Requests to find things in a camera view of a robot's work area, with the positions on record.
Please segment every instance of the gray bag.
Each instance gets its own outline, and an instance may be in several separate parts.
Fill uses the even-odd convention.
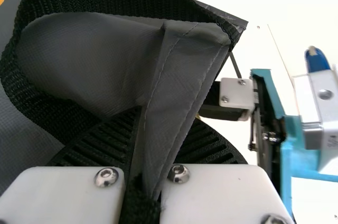
[[[192,0],[5,0],[0,194],[92,126],[141,106],[130,176],[142,172],[146,194],[157,199],[243,30],[205,7]]]

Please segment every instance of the small white plastic block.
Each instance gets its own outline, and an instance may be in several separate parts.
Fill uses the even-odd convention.
[[[117,224],[125,192],[124,173],[100,188],[103,167],[34,167],[21,173],[0,197],[0,220],[8,224]]]
[[[219,105],[228,108],[240,108],[253,111],[254,88],[252,80],[222,78],[220,85]]]

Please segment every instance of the blue plastic part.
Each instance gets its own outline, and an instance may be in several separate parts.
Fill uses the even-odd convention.
[[[275,116],[277,119],[281,119],[285,116],[284,108],[281,105],[276,87],[271,76],[271,71],[269,69],[252,69],[251,75],[256,75],[261,78],[264,78],[264,83],[269,93],[273,109],[275,111]]]
[[[299,116],[285,116],[287,138],[280,147],[281,199],[292,214],[291,177],[338,182],[338,176],[318,173],[320,150],[304,147],[302,122]]]
[[[329,70],[330,65],[324,53],[318,48],[315,48],[315,50],[317,53],[316,55],[310,55],[309,50],[305,51],[305,60],[307,63],[308,73]]]

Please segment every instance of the fabric seam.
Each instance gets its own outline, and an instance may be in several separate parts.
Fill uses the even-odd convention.
[[[152,94],[151,94],[151,96],[150,96],[148,105],[147,105],[147,107],[146,107],[146,111],[144,112],[144,130],[145,130],[146,123],[147,123],[147,112],[148,112],[148,108],[149,108],[149,106],[150,106],[151,101],[153,100],[153,96],[154,96],[155,90],[156,90],[156,88],[157,88],[157,85],[158,85],[158,83],[159,83],[159,80],[160,80],[160,78],[161,78],[161,76],[162,76],[162,72],[163,72],[163,70],[164,70],[164,66],[165,66],[165,64],[166,64],[166,62],[167,62],[167,60],[168,60],[170,54],[173,52],[173,50],[174,50],[175,46],[178,44],[178,42],[179,42],[184,36],[188,35],[188,34],[189,34],[194,28],[196,28],[199,24],[200,24],[200,23],[198,22],[198,23],[197,23],[196,25],[194,25],[191,29],[189,29],[187,32],[185,32],[180,38],[177,38],[177,41],[174,43],[174,45],[172,46],[172,48],[169,50],[168,55],[167,55],[167,57],[166,57],[165,60],[164,60],[163,66],[162,66],[162,68],[161,68],[161,71],[159,72],[159,75],[158,75],[156,84],[155,84],[155,86],[154,86],[153,92],[152,92]]]
[[[171,150],[168,152],[167,157],[166,157],[166,159],[165,159],[165,162],[163,162],[163,165],[162,165],[162,167],[161,167],[161,173],[160,173],[159,177],[162,177],[162,176],[163,176],[163,167],[164,167],[164,164],[168,161],[168,158],[169,158],[170,153],[171,153],[171,151],[172,151],[172,146],[173,146],[174,143],[177,141],[177,137],[179,136],[179,134],[180,134],[180,132],[181,132],[181,130],[182,130],[182,127],[183,127],[183,125],[184,125],[184,123],[185,123],[185,121],[186,121],[186,119],[187,119],[187,117],[188,117],[188,115],[189,115],[189,113],[190,113],[190,111],[191,111],[191,109],[192,109],[194,103],[196,102],[196,100],[197,100],[197,98],[198,98],[198,96],[199,96],[199,94],[200,94],[200,92],[201,92],[201,89],[202,89],[202,86],[203,86],[203,84],[204,84],[204,82],[205,82],[206,76],[208,75],[208,73],[209,73],[209,71],[210,71],[212,65],[214,64],[214,61],[215,61],[216,58],[218,57],[218,55],[219,55],[219,53],[221,52],[221,49],[222,49],[223,47],[225,47],[225,45],[222,45],[222,46],[219,48],[219,50],[218,50],[216,56],[215,56],[214,59],[211,61],[210,66],[208,67],[208,69],[207,69],[207,71],[206,71],[206,73],[205,73],[205,75],[204,75],[204,79],[203,79],[203,81],[202,81],[202,83],[201,83],[201,86],[200,86],[200,89],[199,89],[199,91],[198,91],[198,94],[196,95],[195,99],[192,101],[191,106],[190,106],[188,112],[186,113],[186,116],[185,116],[184,120],[182,121],[182,123],[181,123],[181,125],[180,125],[180,129],[179,129],[179,131],[177,132],[177,134],[176,134],[176,136],[175,136],[175,140],[173,141],[173,143],[172,143],[172,145],[171,145],[171,147],[170,147]],[[160,184],[160,180],[157,181],[157,183],[155,184],[155,187],[154,187],[154,188],[157,188],[157,187],[159,186],[159,184]]]

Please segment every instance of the metal block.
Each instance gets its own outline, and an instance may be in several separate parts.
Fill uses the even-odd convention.
[[[323,128],[309,75],[295,77],[294,86],[298,110],[302,120],[305,148],[320,149]]]
[[[338,149],[338,85],[334,71],[309,74],[323,128],[322,149]]]
[[[294,78],[306,149],[338,149],[338,84],[334,71]]]

